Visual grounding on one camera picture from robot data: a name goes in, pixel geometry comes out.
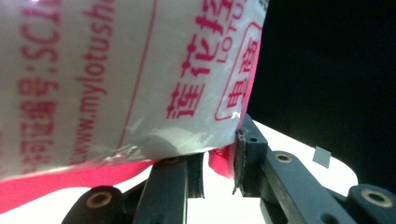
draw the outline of metal screw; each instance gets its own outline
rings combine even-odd
[[[96,192],[88,198],[87,207],[94,209],[106,206],[112,197],[113,195],[107,191]]]
[[[280,162],[291,162],[293,159],[286,154],[276,154],[275,159]]]
[[[393,202],[390,200],[390,198],[379,191],[363,189],[361,191],[361,196],[363,196],[366,201],[380,207],[389,208],[393,206]]]

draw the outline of red label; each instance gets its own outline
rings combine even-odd
[[[251,70],[259,50],[262,27],[252,22],[246,29],[242,45],[233,64],[233,69],[224,89],[215,115],[216,120],[230,119],[240,113],[248,88]]]

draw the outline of white surface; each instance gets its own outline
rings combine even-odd
[[[314,149],[260,123],[256,123],[270,143],[272,150],[296,155],[318,181],[329,189],[345,195],[346,189],[358,184],[356,175],[339,160],[332,158],[330,168],[312,162]],[[149,176],[149,169],[135,178],[116,185],[125,191]],[[205,199],[189,199],[188,223],[264,223],[260,199],[242,198],[239,191],[232,195],[233,180],[215,174],[204,167]],[[61,189],[0,215],[0,224],[61,223],[65,214],[87,188]]]

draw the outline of black background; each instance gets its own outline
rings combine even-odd
[[[394,2],[271,0],[247,112],[396,192]]]

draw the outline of small black tab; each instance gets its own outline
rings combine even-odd
[[[315,147],[314,159],[312,161],[329,169],[331,157],[332,153],[330,151],[321,147]]]

